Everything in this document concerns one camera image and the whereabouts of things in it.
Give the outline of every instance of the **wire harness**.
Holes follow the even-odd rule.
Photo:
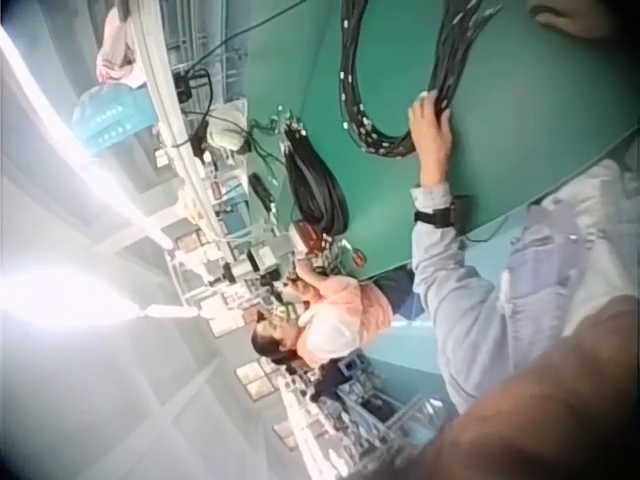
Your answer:
[[[471,47],[491,19],[496,6],[480,12],[483,0],[445,0],[435,48],[435,62],[428,90],[437,90],[438,118],[455,96]],[[403,158],[415,151],[411,136],[393,136],[377,128],[367,115],[358,87],[357,53],[360,28],[369,0],[342,0],[342,57],[340,95],[343,128],[364,152],[380,157]]]
[[[349,209],[336,177],[296,122],[284,126],[284,163],[295,206],[306,223],[336,237],[349,226]]]

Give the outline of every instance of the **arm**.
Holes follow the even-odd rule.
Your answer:
[[[334,305],[339,305],[350,316],[360,319],[362,298],[360,283],[345,275],[325,277],[313,271],[311,263],[301,260],[296,265],[298,276],[312,287],[318,289],[320,296]]]
[[[421,96],[409,111],[411,137],[420,160],[416,209],[430,213],[451,203],[446,182],[452,137],[449,113],[435,114],[435,94]],[[464,263],[453,227],[418,222],[412,236],[414,290],[434,323],[438,366],[459,411],[511,370],[506,321],[494,286]]]
[[[419,211],[431,212],[451,203],[446,183],[415,188],[411,194]],[[450,334],[454,326],[468,328],[480,316],[494,291],[491,282],[480,277],[475,268],[465,265],[461,241],[453,227],[436,229],[416,223],[412,234],[412,264],[414,290],[431,315],[436,334]]]

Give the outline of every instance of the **orange shirt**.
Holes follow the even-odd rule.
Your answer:
[[[391,326],[393,312],[382,292],[373,284],[360,284],[356,279],[342,275],[328,277],[317,292],[303,300],[311,305],[327,304],[340,309],[341,313],[359,323],[360,346],[369,342],[378,332]],[[298,355],[312,368],[322,365],[320,359],[311,352],[308,344],[309,328],[305,327],[298,339]]]

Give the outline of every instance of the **cable connector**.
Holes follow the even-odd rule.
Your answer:
[[[182,72],[173,72],[173,84],[178,95],[178,103],[184,105],[193,98],[193,90],[189,78]]]

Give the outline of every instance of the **denim jacket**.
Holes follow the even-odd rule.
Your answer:
[[[448,185],[412,190],[421,211],[447,207]],[[453,228],[416,223],[414,290],[431,316],[438,365],[458,411],[527,366],[563,332],[585,269],[585,249],[569,205],[531,207],[497,285],[465,265]]]

